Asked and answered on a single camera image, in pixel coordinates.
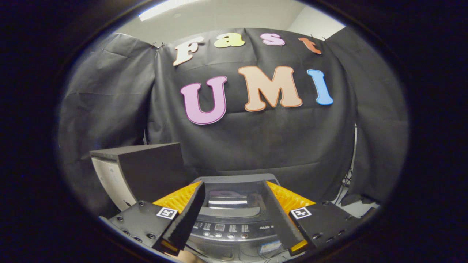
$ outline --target pink letter u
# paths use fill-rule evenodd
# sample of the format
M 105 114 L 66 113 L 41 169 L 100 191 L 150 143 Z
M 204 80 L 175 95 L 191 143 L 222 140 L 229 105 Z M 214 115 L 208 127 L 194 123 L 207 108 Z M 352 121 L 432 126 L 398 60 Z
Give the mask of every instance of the pink letter u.
M 226 97 L 224 95 L 224 83 L 227 77 L 219 76 L 209 79 L 206 84 L 213 90 L 214 107 L 211 111 L 204 112 L 200 109 L 198 90 L 200 83 L 192 83 L 180 90 L 185 100 L 185 112 L 189 120 L 195 124 L 205 125 L 219 121 L 226 113 Z

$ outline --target wrinkled black fabric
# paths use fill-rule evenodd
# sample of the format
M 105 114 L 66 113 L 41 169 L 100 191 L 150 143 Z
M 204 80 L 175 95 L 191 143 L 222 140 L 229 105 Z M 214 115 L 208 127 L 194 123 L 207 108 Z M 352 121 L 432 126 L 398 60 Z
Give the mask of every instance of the wrinkled black fabric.
M 143 144 L 155 48 L 112 34 L 88 49 L 72 70 L 59 109 L 58 156 L 64 177 L 93 213 L 114 216 L 89 151 Z
M 216 48 L 216 36 L 242 35 L 240 47 Z M 284 46 L 268 46 L 263 33 L 277 33 Z M 193 58 L 176 67 L 175 47 L 194 37 L 204 43 Z M 282 186 L 312 200 L 332 200 L 350 167 L 356 118 L 355 96 L 345 71 L 328 46 L 314 39 L 321 55 L 311 52 L 298 38 L 304 35 L 272 29 L 216 30 L 167 44 L 156 54 L 156 81 L 150 99 L 148 142 L 181 142 L 193 177 L 273 173 Z M 272 79 L 277 66 L 294 69 L 294 82 L 303 104 L 247 112 L 245 79 L 237 70 L 258 66 Z M 316 102 L 317 92 L 307 70 L 320 70 L 334 100 L 330 106 Z M 212 89 L 206 81 L 226 76 L 226 114 L 208 125 L 192 123 L 186 116 L 182 87 L 202 84 L 200 108 L 213 108 Z
M 343 65 L 357 99 L 358 140 L 353 177 L 341 201 L 385 201 L 398 182 L 410 139 L 404 87 L 389 64 L 346 27 L 325 43 Z
M 89 151 L 143 144 L 145 131 L 149 144 L 181 143 L 190 179 L 270 172 L 304 197 L 332 200 L 350 168 L 357 123 L 348 196 L 381 200 L 403 160 L 407 116 L 395 75 L 350 31 L 345 28 L 325 42 L 308 37 L 321 55 L 298 40 L 304 35 L 282 30 L 217 30 L 159 49 L 127 35 L 110 35 L 83 54 L 59 109 L 58 153 L 66 180 L 93 213 L 113 216 L 116 208 L 95 174 Z M 228 32 L 240 33 L 245 44 L 214 47 L 216 36 Z M 265 45 L 263 33 L 277 33 L 286 44 Z M 204 41 L 193 58 L 172 66 L 175 46 L 197 36 Z M 277 66 L 292 67 L 303 104 L 272 108 L 267 103 L 262 111 L 247 112 L 246 82 L 237 72 L 242 66 L 258 66 L 270 79 Z M 309 69 L 324 73 L 332 105 L 316 102 Z M 227 77 L 226 114 L 213 124 L 192 123 L 181 88 L 201 83 L 200 108 L 210 111 L 213 97 L 206 81 L 217 76 Z

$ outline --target sticker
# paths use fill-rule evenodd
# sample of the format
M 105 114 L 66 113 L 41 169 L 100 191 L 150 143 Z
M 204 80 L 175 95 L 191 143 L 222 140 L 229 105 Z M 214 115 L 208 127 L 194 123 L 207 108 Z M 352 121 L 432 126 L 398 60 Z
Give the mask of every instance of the sticker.
M 266 244 L 261 246 L 260 254 L 265 254 L 265 253 L 268 253 L 268 252 L 272 252 L 272 251 L 278 249 L 279 247 L 281 247 L 281 242 L 279 240 L 274 241 L 274 242 L 270 242 L 270 243 L 266 243 Z
M 312 80 L 315 84 L 315 89 L 317 89 L 317 103 L 320 105 L 331 105 L 333 104 L 333 99 L 328 93 L 327 84 L 325 84 L 324 74 L 320 70 L 307 70 L 307 74 L 312 77 Z
M 319 54 L 319 55 L 322 53 L 320 50 L 318 50 L 318 49 L 315 48 L 315 43 L 312 42 L 312 41 L 310 41 L 310 40 L 308 40 L 307 38 L 301 37 L 301 38 L 299 38 L 299 40 L 302 41 L 302 42 L 304 43 L 304 45 L 306 45 L 306 47 L 307 47 L 310 51 L 312 51 L 313 53 Z
M 239 33 L 226 33 L 216 37 L 216 42 L 214 46 L 217 48 L 224 47 L 240 47 L 245 44 L 245 41 L 242 40 L 242 35 Z
M 268 46 L 282 46 L 286 43 L 278 34 L 265 33 L 260 37 L 263 39 L 263 43 Z
M 200 83 L 192 83 L 180 90 L 185 101 L 185 112 L 189 120 L 195 124 L 205 125 L 219 121 L 226 113 L 226 97 L 224 94 L 224 83 L 226 76 L 209 79 L 206 84 L 212 88 L 214 107 L 211 111 L 204 112 L 200 109 L 198 90 L 202 87 Z
M 175 47 L 175 50 L 177 50 L 177 58 L 172 65 L 177 66 L 191 60 L 193 55 L 189 54 L 189 51 L 195 53 L 198 50 L 198 43 L 202 41 L 203 37 L 196 37 Z
M 257 66 L 241 67 L 237 72 L 244 75 L 247 85 L 249 102 L 245 105 L 246 111 L 259 111 L 266 108 L 266 103 L 260 99 L 260 92 L 273 108 L 278 103 L 280 92 L 283 97 L 279 102 L 281 106 L 291 108 L 302 105 L 302 100 L 299 98 L 296 85 L 294 84 L 293 68 L 288 66 L 276 67 L 273 80 L 270 80 Z
M 309 210 L 307 210 L 307 208 L 305 207 L 302 207 L 302 208 L 299 208 L 299 209 L 294 209 L 294 210 L 291 210 L 292 212 L 292 215 L 296 218 L 296 219 L 301 219 L 301 218 L 304 218 L 304 217 L 308 217 L 310 215 L 312 215 Z
M 167 219 L 173 219 L 174 217 L 176 217 L 177 213 L 178 211 L 175 209 L 163 207 L 161 210 L 159 210 L 159 212 L 156 215 Z

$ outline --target white wall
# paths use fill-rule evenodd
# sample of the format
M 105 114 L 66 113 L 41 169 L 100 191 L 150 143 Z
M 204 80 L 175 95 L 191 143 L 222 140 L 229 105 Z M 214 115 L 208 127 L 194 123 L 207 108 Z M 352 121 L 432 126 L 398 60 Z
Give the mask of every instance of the white wall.
M 169 43 L 217 29 L 269 28 L 288 30 L 304 4 L 296 0 L 201 0 L 141 21 L 128 21 L 116 32 L 148 43 Z
M 331 35 L 345 27 L 344 24 L 319 11 L 318 9 L 305 6 L 296 20 L 292 22 L 288 31 L 312 35 L 318 39 L 327 39 Z

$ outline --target cable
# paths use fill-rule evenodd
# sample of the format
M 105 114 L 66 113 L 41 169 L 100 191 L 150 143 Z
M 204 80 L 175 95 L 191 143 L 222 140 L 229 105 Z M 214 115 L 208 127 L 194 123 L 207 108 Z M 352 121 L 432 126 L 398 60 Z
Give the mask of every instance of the cable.
M 351 181 L 351 177 L 350 178 L 347 178 L 348 177 L 348 174 L 346 174 L 346 176 L 344 177 L 345 178 L 345 181 L 343 183 L 343 185 L 340 187 L 340 191 L 338 193 L 338 196 L 336 197 L 336 200 L 335 200 L 335 203 L 334 205 L 336 205 L 336 203 L 338 202 L 338 199 L 340 199 L 340 195 L 341 193 L 343 192 L 344 190 L 344 187 L 346 186 L 346 184 Z

